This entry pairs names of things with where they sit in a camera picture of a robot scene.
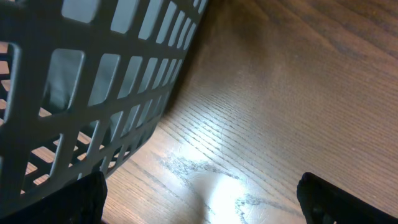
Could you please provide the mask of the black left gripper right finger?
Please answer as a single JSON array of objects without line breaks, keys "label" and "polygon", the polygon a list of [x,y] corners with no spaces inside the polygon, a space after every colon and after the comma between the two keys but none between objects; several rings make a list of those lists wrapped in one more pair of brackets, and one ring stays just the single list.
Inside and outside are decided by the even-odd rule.
[{"label": "black left gripper right finger", "polygon": [[303,174],[297,198],[307,223],[397,224],[397,218],[360,200],[311,172]]}]

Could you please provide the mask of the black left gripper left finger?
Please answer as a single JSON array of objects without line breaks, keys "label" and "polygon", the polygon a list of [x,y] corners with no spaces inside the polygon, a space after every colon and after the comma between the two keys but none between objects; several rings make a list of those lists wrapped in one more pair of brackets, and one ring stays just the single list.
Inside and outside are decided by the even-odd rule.
[{"label": "black left gripper left finger", "polygon": [[4,218],[1,223],[87,223],[102,222],[107,197],[104,174],[94,172],[51,195]]}]

